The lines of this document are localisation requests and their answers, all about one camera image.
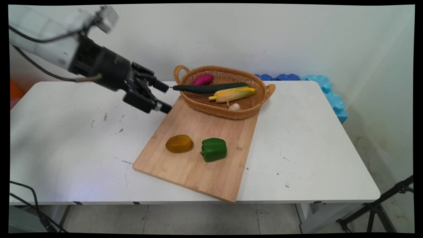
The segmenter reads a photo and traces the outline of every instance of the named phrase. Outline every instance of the garlic bulb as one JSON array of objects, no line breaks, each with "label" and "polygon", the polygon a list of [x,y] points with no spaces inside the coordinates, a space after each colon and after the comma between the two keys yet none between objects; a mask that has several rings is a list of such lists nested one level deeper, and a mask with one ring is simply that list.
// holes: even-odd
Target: garlic bulb
[{"label": "garlic bulb", "polygon": [[232,104],[232,106],[229,107],[229,110],[238,111],[238,110],[241,110],[241,107],[239,106],[238,103],[234,103],[234,104]]}]

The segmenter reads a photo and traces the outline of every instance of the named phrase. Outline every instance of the cucumber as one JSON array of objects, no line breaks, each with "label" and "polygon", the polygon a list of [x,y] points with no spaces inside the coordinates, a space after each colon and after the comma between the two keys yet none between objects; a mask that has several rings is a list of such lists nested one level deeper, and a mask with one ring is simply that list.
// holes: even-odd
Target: cucumber
[{"label": "cucumber", "polygon": [[224,83],[215,85],[176,85],[173,86],[174,90],[185,91],[196,94],[213,94],[219,90],[246,87],[249,86],[247,83]]}]

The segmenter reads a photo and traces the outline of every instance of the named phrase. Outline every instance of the power cord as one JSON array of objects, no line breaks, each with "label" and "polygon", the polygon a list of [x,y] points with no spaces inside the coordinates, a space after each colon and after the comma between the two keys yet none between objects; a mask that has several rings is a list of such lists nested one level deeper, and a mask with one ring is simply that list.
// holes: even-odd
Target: power cord
[{"label": "power cord", "polygon": [[92,76],[92,77],[77,77],[77,78],[68,78],[68,77],[61,77],[59,75],[55,75],[49,71],[47,71],[45,68],[41,67],[39,64],[35,63],[31,58],[29,58],[25,53],[22,52],[21,49],[19,49],[16,46],[13,46],[16,51],[22,55],[22,57],[24,57],[27,61],[29,61],[33,66],[35,66],[37,69],[41,70],[43,73],[45,73],[48,76],[63,80],[63,81],[70,81],[70,82],[87,82],[87,81],[96,81],[96,80],[100,80],[103,78],[103,76],[101,74],[98,74],[96,76]]},{"label": "power cord", "polygon": [[32,38],[31,36],[25,35],[24,33],[22,33],[22,32],[20,32],[20,31],[18,31],[18,30],[17,30],[16,28],[14,28],[13,26],[9,25],[9,30],[13,31],[14,33],[18,34],[19,36],[21,36],[21,37],[23,37],[23,38],[25,38],[25,39],[27,39],[27,40],[30,40],[30,41],[32,41],[32,42],[36,42],[36,43],[49,43],[49,42],[54,42],[54,41],[57,41],[57,40],[60,40],[60,39],[63,39],[63,38],[66,38],[66,37],[72,36],[72,35],[74,35],[74,34],[81,33],[81,32],[83,32],[84,30],[86,30],[87,28],[89,28],[89,27],[83,27],[82,29],[79,29],[79,30],[70,31],[70,32],[68,32],[68,33],[66,33],[66,34],[59,35],[59,36],[55,36],[55,37],[50,38],[50,39],[40,40],[40,39],[35,39],[35,38]]},{"label": "power cord", "polygon": [[[93,20],[90,22],[90,24],[88,25],[88,26],[85,26],[85,27],[83,27],[83,28],[81,28],[81,29],[79,29],[79,30],[75,30],[75,31],[71,31],[71,32],[68,32],[68,33],[66,33],[66,34],[63,34],[63,35],[59,35],[59,36],[55,36],[55,37],[53,37],[53,38],[50,38],[50,39],[44,39],[44,40],[40,40],[40,39],[35,39],[35,38],[33,38],[33,37],[30,37],[30,36],[28,36],[28,35],[25,35],[24,33],[22,33],[22,32],[20,32],[20,31],[18,31],[16,28],[14,28],[14,27],[12,27],[11,25],[9,25],[9,29],[11,30],[11,31],[13,31],[14,33],[16,33],[16,34],[18,34],[19,36],[21,36],[21,37],[23,37],[23,38],[25,38],[25,39],[27,39],[27,40],[30,40],[30,41],[32,41],[32,42],[36,42],[36,43],[49,43],[49,42],[54,42],[54,41],[57,41],[57,40],[60,40],[60,39],[63,39],[63,38],[66,38],[66,37],[70,37],[70,36],[72,36],[72,35],[74,35],[74,34],[83,34],[83,35],[86,35],[87,33],[88,33],[88,30],[93,26],[93,25],[95,25],[95,24],[97,24],[98,22],[100,21],[100,18],[99,18],[99,13],[97,13],[96,14],[96,17],[95,18],[93,18]],[[23,53],[22,52],[22,50],[21,49],[19,49],[18,47],[16,47],[16,46],[13,46],[15,49],[16,49],[16,51],[20,54],[20,55],[22,55],[22,57],[24,57],[27,61],[29,61],[33,66],[35,66],[37,69],[39,69],[39,70],[41,70],[43,73],[45,73],[45,74],[47,74],[47,75],[49,75],[49,76],[51,76],[51,77],[53,77],[53,78],[57,78],[57,79],[60,79],[60,80],[63,80],[63,81],[71,81],[71,82],[86,82],[86,81],[96,81],[96,80],[100,80],[100,79],[102,79],[103,77],[102,77],[102,75],[95,75],[95,76],[92,76],[92,77],[79,77],[79,78],[67,78],[67,77],[61,77],[61,76],[59,76],[59,75],[55,75],[55,74],[53,74],[53,73],[51,73],[51,72],[49,72],[49,71],[47,71],[46,69],[44,69],[43,67],[41,67],[40,65],[38,65],[37,63],[35,63],[32,59],[30,59],[25,53]]]},{"label": "power cord", "polygon": [[20,198],[20,197],[16,196],[15,194],[13,194],[13,193],[11,193],[11,192],[9,192],[9,196],[12,196],[13,198],[15,198],[15,199],[19,200],[20,202],[23,202],[25,205],[29,206],[30,208],[32,208],[32,209],[34,209],[34,210],[36,210],[36,211],[37,211],[37,214],[38,214],[38,217],[40,218],[40,222],[44,225],[44,227],[46,228],[46,230],[47,230],[47,231],[49,231],[49,232],[57,232],[55,229],[51,229],[51,228],[52,228],[52,227],[50,227],[50,226],[51,226],[51,224],[47,223],[47,222],[45,221],[45,219],[47,219],[48,221],[50,221],[51,223],[53,223],[55,226],[57,226],[57,228],[59,228],[59,229],[60,229],[60,232],[61,232],[61,231],[63,231],[63,232],[68,233],[68,231],[67,231],[67,230],[65,230],[65,229],[64,229],[61,225],[57,224],[55,221],[53,221],[53,219],[51,219],[51,218],[50,218],[50,217],[48,217],[46,214],[44,214],[42,211],[40,211],[40,209],[39,209],[39,207],[38,207],[37,195],[36,195],[36,193],[35,193],[35,190],[34,190],[32,187],[27,186],[27,185],[25,185],[25,184],[21,184],[21,183],[13,182],[13,181],[9,181],[9,183],[12,183],[12,184],[15,184],[15,185],[18,185],[18,186],[24,187],[24,188],[28,188],[29,190],[31,190],[32,195],[34,196],[35,207],[34,207],[34,206],[32,206],[32,205],[31,205],[30,203],[28,203],[27,201],[23,200],[22,198]]}]

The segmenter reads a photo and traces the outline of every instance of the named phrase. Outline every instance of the white table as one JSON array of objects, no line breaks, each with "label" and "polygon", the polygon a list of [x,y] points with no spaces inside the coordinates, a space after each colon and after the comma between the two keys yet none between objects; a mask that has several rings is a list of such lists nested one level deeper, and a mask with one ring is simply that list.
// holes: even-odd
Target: white table
[{"label": "white table", "polygon": [[[313,232],[378,199],[318,84],[271,83],[276,91],[260,110],[237,202],[298,203],[303,232]],[[169,104],[180,95],[152,91]],[[220,202],[131,168],[165,114],[146,114],[123,96],[95,83],[34,85],[10,113],[10,179],[33,187],[41,205]],[[33,201],[25,188],[10,192]],[[316,201],[334,204],[311,214]],[[9,204],[21,205],[12,197]]]}]

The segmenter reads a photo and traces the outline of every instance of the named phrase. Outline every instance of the white wall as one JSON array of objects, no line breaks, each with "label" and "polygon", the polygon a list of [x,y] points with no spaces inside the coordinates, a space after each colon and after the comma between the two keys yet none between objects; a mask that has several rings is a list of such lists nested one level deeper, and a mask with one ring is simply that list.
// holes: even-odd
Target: white wall
[{"label": "white wall", "polygon": [[[413,174],[414,7],[409,15],[346,110],[345,131],[381,193]],[[414,233],[412,193],[397,194],[383,207],[399,232]]]},{"label": "white wall", "polygon": [[[33,6],[58,22],[77,8]],[[403,6],[322,6],[284,4],[113,5],[120,19],[99,45],[173,80],[178,64],[188,68],[219,65],[254,74],[324,74],[348,104],[364,75],[404,25]],[[11,75],[24,89],[51,80],[11,49]],[[62,70],[43,64],[61,73]]]},{"label": "white wall", "polygon": [[[384,191],[408,176],[412,168],[412,140],[407,135],[412,135],[414,6],[113,7],[120,16],[116,28],[109,35],[94,29],[90,38],[150,68],[161,80],[173,80],[178,64],[190,69],[219,65],[274,77],[280,73],[328,76],[333,90],[347,105],[350,118],[345,128],[363,160],[370,161],[368,168],[379,188]],[[99,6],[33,8],[64,23],[64,16],[72,10],[95,11]],[[24,90],[40,80],[53,80],[13,48],[10,61],[11,78]],[[72,76],[41,60],[37,62],[56,74]],[[388,213],[398,230],[414,231],[412,196],[401,196],[395,200],[398,206],[391,209],[387,204]]]}]

